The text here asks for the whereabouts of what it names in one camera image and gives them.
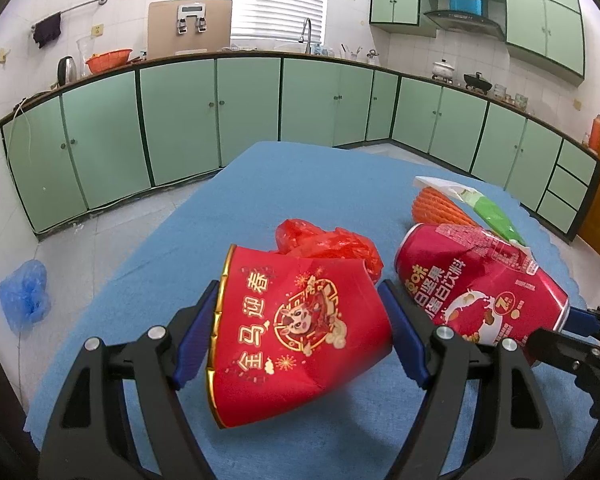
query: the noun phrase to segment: orange basket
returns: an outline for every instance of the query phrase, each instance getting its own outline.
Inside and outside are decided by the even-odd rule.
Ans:
[[[110,70],[126,64],[131,52],[131,48],[121,48],[120,50],[112,50],[111,52],[100,54],[99,56],[93,56],[91,59],[87,60],[87,66],[92,74],[99,74],[105,70]]]

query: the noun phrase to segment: red plastic bag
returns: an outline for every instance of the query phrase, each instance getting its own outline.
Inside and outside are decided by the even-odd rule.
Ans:
[[[336,227],[324,231],[311,222],[293,218],[276,228],[278,254],[298,258],[344,258],[364,260],[366,272],[374,283],[382,274],[384,264],[374,243],[362,235]]]

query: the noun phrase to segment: gold rim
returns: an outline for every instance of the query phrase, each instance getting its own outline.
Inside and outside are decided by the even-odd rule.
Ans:
[[[231,259],[234,256],[235,244],[231,244],[229,252],[224,259],[224,266],[222,267],[222,276],[220,277],[220,286],[218,288],[218,299],[216,300],[216,310],[214,312],[214,325],[211,330],[211,340],[209,341],[209,354],[206,360],[206,392],[209,396],[209,405],[211,406],[211,413],[216,420],[216,423],[220,428],[226,428],[220,415],[218,414],[218,406],[216,406],[216,396],[214,395],[214,375],[216,373],[215,362],[216,362],[216,343],[218,342],[218,327],[220,326],[220,317],[222,316],[222,301],[224,300],[224,290],[226,288],[226,282],[229,279],[229,266]]]

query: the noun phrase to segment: blue gripper pad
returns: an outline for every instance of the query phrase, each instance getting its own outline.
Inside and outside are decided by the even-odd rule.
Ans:
[[[425,357],[424,343],[413,329],[409,319],[398,301],[385,283],[378,285],[378,294],[386,310],[394,336],[394,348],[407,377],[418,383],[419,387],[429,380]]]
[[[584,337],[591,337],[600,332],[600,320],[586,310],[572,308],[562,329]]]
[[[216,285],[214,292],[202,304],[196,319],[191,323],[178,347],[178,360],[172,376],[178,388],[182,388],[187,381],[192,380],[200,370],[209,346],[217,297],[218,286]]]

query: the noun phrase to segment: dark towel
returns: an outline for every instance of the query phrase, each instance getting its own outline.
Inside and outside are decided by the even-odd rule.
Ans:
[[[49,16],[46,20],[36,23],[33,31],[33,41],[39,44],[39,48],[44,47],[49,41],[53,41],[60,36],[60,13]]]

